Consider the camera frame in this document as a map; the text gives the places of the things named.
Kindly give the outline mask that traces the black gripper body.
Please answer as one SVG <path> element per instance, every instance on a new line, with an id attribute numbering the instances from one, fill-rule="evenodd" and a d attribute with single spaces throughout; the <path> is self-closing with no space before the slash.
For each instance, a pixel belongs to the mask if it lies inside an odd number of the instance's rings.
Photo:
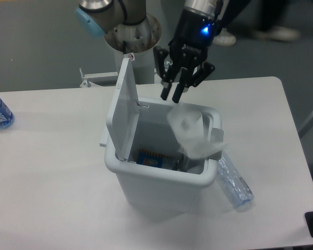
<path id="1" fill-rule="evenodd" d="M 183 9 L 174 36 L 169 42 L 174 70 L 198 66 L 207 59 L 212 44 L 216 19 Z"/>

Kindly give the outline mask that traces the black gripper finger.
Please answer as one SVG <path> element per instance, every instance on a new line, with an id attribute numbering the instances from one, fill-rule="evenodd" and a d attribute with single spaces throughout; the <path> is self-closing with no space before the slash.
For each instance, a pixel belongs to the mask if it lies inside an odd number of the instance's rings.
<path id="1" fill-rule="evenodd" d="M 196 66 L 190 66 L 188 69 L 182 68 L 179 84 L 176 86 L 175 92 L 172 97 L 174 103 L 179 103 L 182 93 L 185 89 L 191 86 L 197 87 L 215 70 L 215 66 L 209 62 L 203 62 L 196 73 L 194 69 Z"/>
<path id="2" fill-rule="evenodd" d="M 170 48 L 170 50 L 168 50 L 160 46 L 155 46 L 153 48 L 153 55 L 156 72 L 161 77 L 163 83 L 165 83 L 163 85 L 163 90 L 161 92 L 161 98 L 163 100 L 166 100 L 170 93 L 172 82 L 174 81 L 175 77 L 177 76 L 181 68 L 180 50 L 172 47 Z M 166 70 L 164 67 L 164 62 L 168 55 L 172 60 L 172 64 L 169 66 L 168 70 Z"/>

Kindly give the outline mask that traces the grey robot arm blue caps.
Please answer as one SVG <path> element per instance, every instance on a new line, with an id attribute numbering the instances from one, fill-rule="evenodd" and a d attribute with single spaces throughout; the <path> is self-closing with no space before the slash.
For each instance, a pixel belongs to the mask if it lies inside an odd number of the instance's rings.
<path id="1" fill-rule="evenodd" d="M 208 49 L 248 4 L 248 1 L 185 1 L 173 38 L 166 48 L 157 46 L 149 23 L 146 1 L 79 1 L 75 15 L 94 37 L 114 38 L 125 54 L 153 50 L 157 74 L 162 79 L 161 98 L 166 100 L 176 77 L 179 83 L 172 97 L 197 87 L 214 70 L 207 62 Z"/>

